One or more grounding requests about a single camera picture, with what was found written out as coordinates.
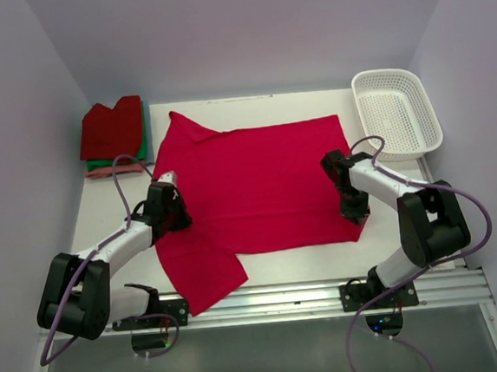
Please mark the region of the pink red t shirt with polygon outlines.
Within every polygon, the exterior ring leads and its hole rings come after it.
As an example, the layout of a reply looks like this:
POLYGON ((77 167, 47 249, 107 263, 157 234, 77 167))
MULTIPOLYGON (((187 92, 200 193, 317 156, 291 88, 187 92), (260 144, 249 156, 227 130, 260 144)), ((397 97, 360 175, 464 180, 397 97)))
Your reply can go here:
POLYGON ((336 115, 220 132, 171 112, 156 176, 174 172, 192 219, 156 245, 172 286, 198 315, 245 283, 242 254, 356 242, 321 166, 347 152, 336 115))

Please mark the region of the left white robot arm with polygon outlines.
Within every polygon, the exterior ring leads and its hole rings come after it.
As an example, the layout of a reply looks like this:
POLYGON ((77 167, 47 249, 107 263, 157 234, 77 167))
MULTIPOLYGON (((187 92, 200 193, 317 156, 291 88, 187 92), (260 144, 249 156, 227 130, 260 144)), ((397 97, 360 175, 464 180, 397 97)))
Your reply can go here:
POLYGON ((111 278, 135 256, 169 232, 192 223, 176 187, 176 174, 162 174, 145 201, 111 238, 78 253, 61 253, 50 263, 37 312, 37 324, 51 331, 95 340, 106 326, 134 319, 144 328, 162 315, 158 291, 141 284, 111 289, 111 278))

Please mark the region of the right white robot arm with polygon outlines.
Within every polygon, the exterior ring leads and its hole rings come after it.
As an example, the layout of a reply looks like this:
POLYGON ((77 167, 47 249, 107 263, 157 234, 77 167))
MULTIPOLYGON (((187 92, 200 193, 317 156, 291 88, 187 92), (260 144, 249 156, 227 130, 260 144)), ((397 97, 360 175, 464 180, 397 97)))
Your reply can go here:
POLYGON ((400 247, 369 270, 367 297, 378 307, 398 295, 397 285, 432 263, 469 245, 471 236, 448 183, 412 182, 377 165, 368 153, 346 156, 330 151, 320 160, 340 195, 339 210, 349 223, 363 225, 370 216, 369 197, 397 212, 400 247))

